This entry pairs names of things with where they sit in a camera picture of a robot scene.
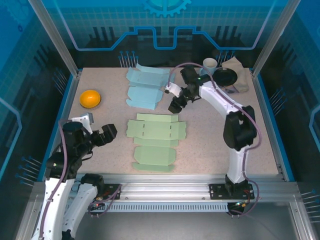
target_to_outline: glass panel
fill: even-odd
[[[217,212],[123,212],[97,221],[85,214],[76,239],[150,239],[152,235],[153,240],[297,240],[300,238],[292,219],[287,205],[265,202],[236,223]]]
[[[253,67],[287,0],[43,2],[79,68],[232,56]]]
[[[303,193],[320,191],[320,18],[316,6],[318,1],[301,1],[261,70],[271,114]]]
[[[70,73],[28,1],[1,1],[0,22],[0,236],[15,239]]]

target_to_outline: black mounting plate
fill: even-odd
[[[109,198],[119,187],[119,184],[104,184],[104,194],[103,194],[103,199],[106,200]],[[120,194],[121,194],[121,188],[120,191],[116,194],[115,200],[120,199]]]
[[[246,184],[243,187],[239,187],[236,192],[233,193],[233,196],[230,197],[227,189],[225,188],[225,184],[209,184],[209,193],[211,200],[247,200],[248,196],[244,192],[244,190],[248,190],[250,193],[250,200],[255,199],[255,193],[252,188],[252,184]]]

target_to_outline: table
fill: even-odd
[[[133,138],[126,137],[129,119],[136,119],[137,113],[171,114],[168,107],[172,94],[163,94],[155,110],[129,107],[126,99],[129,81],[127,68],[84,68],[73,100],[69,118],[79,117],[90,112],[94,123],[92,130],[101,130],[106,124],[115,124],[116,139],[103,147],[96,147],[93,157],[84,161],[79,173],[96,174],[151,174],[132,167],[134,150],[137,145]],[[176,72],[175,81],[184,86],[183,79]],[[262,144],[249,152],[247,173],[249,175],[277,175],[278,169],[262,117],[257,95],[251,79],[249,91],[233,93],[231,97],[240,104],[251,105],[255,110],[255,119],[262,132]],[[94,109],[85,109],[79,103],[79,97],[85,90],[97,90],[101,103]],[[176,149],[175,168],[172,174],[226,174],[229,168],[229,151],[223,140],[224,120],[207,101],[201,99],[188,103],[179,114],[179,121],[186,121],[186,139],[180,140]]]

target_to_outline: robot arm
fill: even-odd
[[[199,76],[193,67],[185,67],[181,70],[181,75],[187,84],[186,88],[179,87],[174,83],[165,87],[166,93],[174,94],[168,109],[170,112],[178,114],[186,107],[188,101],[194,102],[198,99],[205,99],[221,114],[225,120],[223,139],[229,147],[230,153],[225,188],[229,196],[232,197],[237,191],[237,186],[248,185],[248,181],[243,174],[244,153],[257,136],[257,131],[249,119],[234,106],[242,108],[253,119],[255,119],[254,109],[251,106],[243,107],[220,88],[215,88],[208,75]]]
[[[82,161],[85,160],[83,157],[92,154],[94,147],[101,147],[112,142],[117,135],[113,124],[103,126],[103,133],[99,133],[98,130],[92,131],[91,122],[93,122],[92,115],[89,113],[72,118],[70,122],[63,125],[68,158],[66,174],[47,208],[43,237],[40,238],[40,225],[47,201],[62,176],[65,161],[63,152],[54,152],[46,163],[49,171],[45,180],[45,196],[32,240],[73,240],[89,204],[97,195],[103,193],[105,187],[103,177],[97,174],[86,174],[81,179],[77,196],[65,213],[70,190]]]

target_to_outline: purple cable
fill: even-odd
[[[90,203],[90,204],[89,204],[89,207],[88,207],[88,213],[89,213],[92,217],[96,217],[96,218],[98,218],[98,217],[106,214],[106,213],[108,212],[108,210],[111,208],[112,203],[113,203],[114,200],[116,199],[116,196],[117,196],[118,192],[120,191],[121,187],[122,187],[122,184],[119,184],[118,188],[117,188],[117,189],[114,191],[114,193],[113,193],[110,197],[108,197],[107,199],[101,200],[101,201],[95,201],[95,202]],[[91,213],[90,208],[91,208],[93,205],[105,203],[106,201],[108,201],[108,200],[110,200],[110,199],[112,199],[112,200],[111,200],[110,204],[108,205],[108,207],[106,208],[106,210],[104,210],[103,213],[100,213],[100,214]]]
[[[69,120],[67,120],[67,119],[60,119],[59,122],[58,122],[58,128],[59,128],[59,132],[60,132],[60,135],[61,135],[64,163],[63,163],[63,169],[62,169],[61,177],[60,177],[58,183],[56,184],[55,188],[51,192],[51,195],[47,199],[47,202],[46,202],[44,210],[43,210],[41,223],[40,223],[40,233],[39,233],[39,239],[40,240],[45,239],[44,238],[44,226],[45,226],[45,220],[46,220],[46,216],[47,216],[47,213],[48,213],[48,209],[49,209],[50,203],[52,202],[52,200],[54,198],[54,195],[56,194],[58,188],[60,187],[60,184],[62,183],[62,181],[63,181],[63,179],[64,179],[64,177],[66,175],[66,171],[67,171],[67,163],[68,163],[67,145],[66,145],[66,139],[65,139],[64,131],[63,131],[63,128],[62,128],[61,124],[62,124],[62,122],[68,122],[68,121]]]
[[[171,79],[171,75],[172,73],[177,69],[177,68],[180,68],[182,66],[185,66],[185,65],[193,65],[193,66],[196,66],[196,67],[199,67],[199,68],[203,68],[208,76],[210,77],[210,80],[212,82],[212,85],[214,87],[214,89],[216,90],[216,92],[220,95],[220,97],[222,97],[224,100],[226,100],[229,104],[231,104],[233,107],[235,107],[236,109],[238,109],[243,115],[245,115],[249,120],[250,122],[253,124],[253,126],[255,127],[256,129],[256,132],[258,134],[258,143],[254,146],[251,146],[247,149],[244,150],[244,153],[243,153],[243,160],[242,160],[242,174],[243,174],[243,177],[248,181],[248,182],[251,182],[253,183],[255,186],[256,186],[256,199],[255,199],[255,202],[253,204],[253,206],[246,212],[246,213],[242,213],[241,216],[245,216],[247,215],[248,213],[250,213],[257,205],[258,203],[258,200],[259,200],[259,197],[260,197],[260,190],[259,190],[259,186],[258,184],[249,179],[245,173],[245,170],[246,170],[246,157],[247,157],[247,152],[249,150],[253,150],[253,149],[256,149],[258,148],[260,145],[261,145],[261,141],[262,141],[262,133],[261,133],[261,130],[260,128],[258,127],[258,125],[256,124],[255,120],[246,112],[244,111],[241,107],[235,105],[231,100],[229,100],[224,94],[222,94],[220,91],[220,88],[216,85],[213,77],[212,77],[212,74],[210,73],[210,71],[204,67],[204,66],[201,66],[200,64],[198,63],[195,63],[195,62],[185,62],[185,63],[181,63],[179,65],[177,65],[176,67],[174,67],[171,71],[170,71],[170,74],[169,74],[169,78],[168,78],[168,84],[167,86],[169,87],[170,86],[170,79]]]
[[[242,215],[242,212],[237,211],[237,210],[231,210],[231,212],[234,212],[234,213],[237,213],[237,214],[239,214],[239,215]],[[260,223],[272,236],[274,236],[275,239],[281,240],[281,239],[280,239],[276,234],[274,234],[274,232],[271,231],[271,229],[270,229],[269,227],[267,227],[267,225],[265,225],[262,221],[260,221],[259,219],[255,218],[255,217],[253,217],[253,216],[250,216],[250,215],[246,215],[246,216],[247,216],[248,218],[250,218],[250,219],[252,219],[252,220]]]

